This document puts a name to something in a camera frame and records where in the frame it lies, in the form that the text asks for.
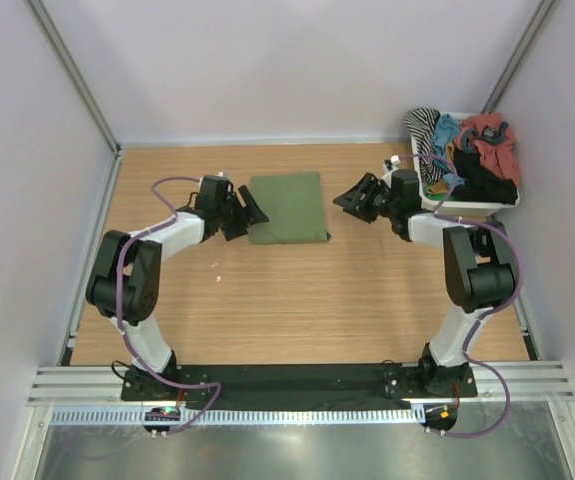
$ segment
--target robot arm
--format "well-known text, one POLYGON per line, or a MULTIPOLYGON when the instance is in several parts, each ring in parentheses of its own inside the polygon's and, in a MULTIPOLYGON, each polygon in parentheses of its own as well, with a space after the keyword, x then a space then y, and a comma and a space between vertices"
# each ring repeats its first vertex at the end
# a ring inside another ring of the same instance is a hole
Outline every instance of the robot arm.
MULTIPOLYGON (((469 368, 465 353, 469 353, 480 327, 490 317, 480 321, 465 351, 463 346, 475 322, 483 312, 501 305, 512 295, 517 265, 509 247, 492 231, 462 225, 423 210, 420 188, 414 170, 396 169, 387 161, 381 179, 366 173, 334 203, 368 223, 385 217, 403 240, 443 250, 445 286, 452 305, 438 335, 425 346, 419 367, 427 391, 444 395, 464 378, 469 368)), ((500 222, 487 224, 504 230, 500 222)))
MULTIPOLYGON (((117 326, 116 269, 120 251, 132 236, 150 232, 127 252, 126 266, 131 266, 131 272, 123 275, 125 334, 129 335, 142 361, 170 380, 176 377, 176 356, 163 340, 153 313, 158 300, 161 264, 185 248, 207 240, 219 230, 229 241, 245 235, 251 225, 269 221, 246 186, 241 186, 239 193, 245 206, 227 178, 205 176, 193 206, 183 207, 170 219, 144 230, 107 232, 100 244, 86 298, 102 316, 117 326)), ((142 375, 147 375, 139 360, 132 359, 132 365, 141 370, 142 375)))

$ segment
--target pile of clothes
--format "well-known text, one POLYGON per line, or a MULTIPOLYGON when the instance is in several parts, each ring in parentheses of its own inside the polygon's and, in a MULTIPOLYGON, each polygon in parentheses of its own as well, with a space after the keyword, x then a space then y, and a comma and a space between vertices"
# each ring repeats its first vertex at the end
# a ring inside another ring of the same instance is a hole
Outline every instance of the pile of clothes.
POLYGON ((516 204, 520 170, 512 153, 515 137, 500 113, 461 121, 433 108, 416 108, 407 112, 404 123, 418 153, 444 157, 458 172, 455 180, 444 162, 421 158, 420 177, 428 198, 443 199, 456 181, 449 200, 516 204))

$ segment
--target folded green towel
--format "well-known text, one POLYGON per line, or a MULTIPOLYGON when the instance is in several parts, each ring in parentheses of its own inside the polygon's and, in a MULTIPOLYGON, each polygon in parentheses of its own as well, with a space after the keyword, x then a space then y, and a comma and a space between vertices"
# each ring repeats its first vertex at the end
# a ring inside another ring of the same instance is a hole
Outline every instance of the folded green towel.
POLYGON ((252 177, 250 190, 269 217, 249 229, 256 245, 322 243, 328 240, 318 172, 252 177))

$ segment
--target red cloth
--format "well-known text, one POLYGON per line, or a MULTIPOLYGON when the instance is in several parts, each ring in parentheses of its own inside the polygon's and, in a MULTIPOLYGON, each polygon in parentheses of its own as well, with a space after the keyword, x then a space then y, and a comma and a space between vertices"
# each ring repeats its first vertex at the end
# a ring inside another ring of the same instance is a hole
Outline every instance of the red cloth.
MULTIPOLYGON (((461 128, 462 133, 469 129, 475 129, 482 134, 485 127, 492 127, 496 130, 503 123, 503 116, 500 113, 490 113, 486 115, 472 115, 463 121, 461 128)), ((505 141, 500 145, 490 145, 484 140, 474 140, 474 145, 480 154, 480 164, 487 170, 491 170, 498 178, 513 180, 516 187, 520 184, 520 168, 514 158, 512 149, 514 146, 514 131, 511 127, 505 130, 505 141)), ((460 144, 460 135, 456 139, 456 144, 460 144)))

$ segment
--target laundry basket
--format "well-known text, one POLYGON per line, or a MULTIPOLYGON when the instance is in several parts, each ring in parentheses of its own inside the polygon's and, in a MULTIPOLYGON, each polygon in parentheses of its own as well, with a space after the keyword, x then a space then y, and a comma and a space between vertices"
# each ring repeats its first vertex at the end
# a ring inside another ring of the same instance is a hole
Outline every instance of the laundry basket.
MULTIPOLYGON (((447 112, 456 120, 464 120, 471 115, 475 115, 474 113, 452 113, 447 112)), ((416 139, 412 136, 411 137, 411 150, 413 153, 418 153, 418 144, 416 143, 416 139)), ((418 172, 418 176, 420 178, 420 159, 414 157, 414 170, 418 172)), ((426 210, 433 210, 436 205, 438 205, 437 200, 432 200, 425 196, 425 191, 423 190, 423 183, 422 181, 419 182, 419 189, 420 189, 420 198, 422 199, 422 207, 426 210)), ((520 192, 518 192, 518 198, 516 198, 516 205, 520 202, 520 192)), ((469 217, 469 216, 476 216, 476 217, 488 217, 498 210, 503 208, 513 208, 516 205, 507 205, 505 203, 488 203, 488 202, 456 202, 456 201, 447 201, 443 203, 442 207, 440 207, 440 213, 444 213, 445 215, 455 215, 461 217, 469 217)))

